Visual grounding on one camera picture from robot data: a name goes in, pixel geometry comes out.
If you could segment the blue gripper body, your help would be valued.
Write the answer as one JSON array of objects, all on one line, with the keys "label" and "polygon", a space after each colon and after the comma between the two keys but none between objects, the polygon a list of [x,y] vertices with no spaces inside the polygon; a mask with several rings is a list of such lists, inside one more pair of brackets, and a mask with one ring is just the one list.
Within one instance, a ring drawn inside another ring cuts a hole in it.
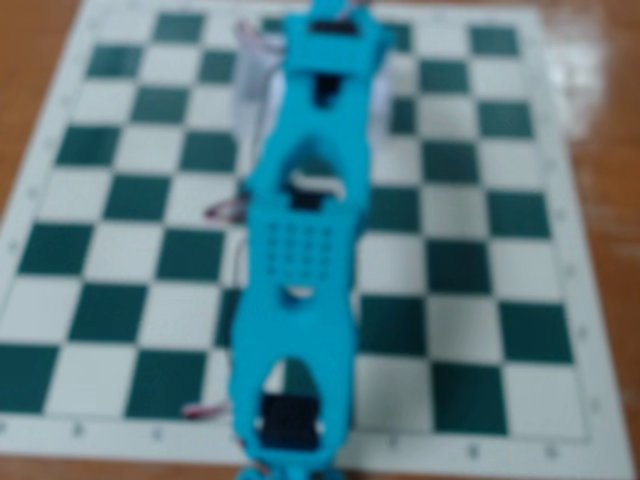
[{"label": "blue gripper body", "polygon": [[289,73],[371,76],[393,42],[391,31],[355,1],[313,1],[287,15],[283,27]]}]

